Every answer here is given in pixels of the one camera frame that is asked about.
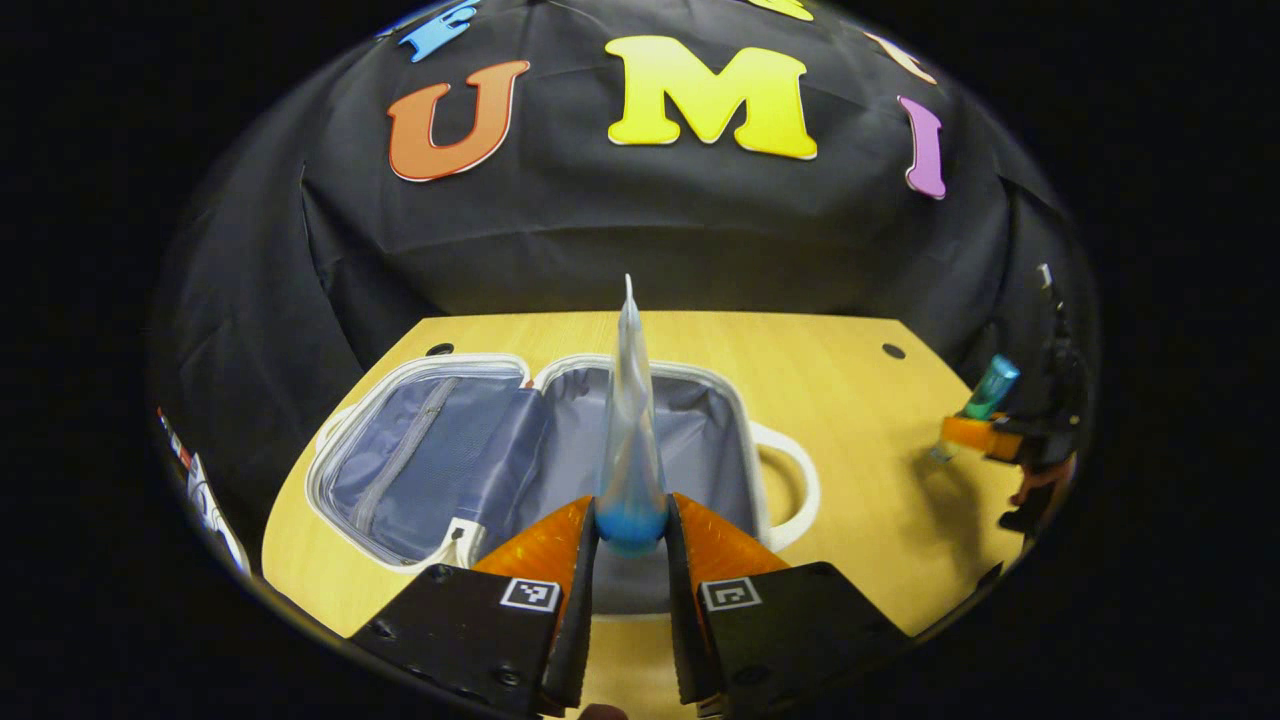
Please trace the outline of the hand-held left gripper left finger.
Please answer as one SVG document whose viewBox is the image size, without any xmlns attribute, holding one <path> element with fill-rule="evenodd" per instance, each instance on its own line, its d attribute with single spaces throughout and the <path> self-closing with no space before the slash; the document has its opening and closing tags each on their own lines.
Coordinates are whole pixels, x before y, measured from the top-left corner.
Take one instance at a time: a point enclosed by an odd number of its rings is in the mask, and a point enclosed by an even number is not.
<svg viewBox="0 0 1280 720">
<path fill-rule="evenodd" d="M 595 500 L 535 521 L 474 568 L 436 562 L 353 635 L 416 682 L 508 717 L 580 706 L 599 534 Z"/>
</svg>

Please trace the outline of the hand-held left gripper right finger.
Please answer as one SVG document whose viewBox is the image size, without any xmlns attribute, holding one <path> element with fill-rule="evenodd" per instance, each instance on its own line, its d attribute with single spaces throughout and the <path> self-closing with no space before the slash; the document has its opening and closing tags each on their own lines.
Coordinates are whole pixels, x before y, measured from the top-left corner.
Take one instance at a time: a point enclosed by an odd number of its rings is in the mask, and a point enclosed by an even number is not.
<svg viewBox="0 0 1280 720">
<path fill-rule="evenodd" d="M 701 719 L 841 719 L 845 691 L 913 644 L 835 565 L 792 565 L 685 495 L 667 498 L 680 700 Z"/>
</svg>

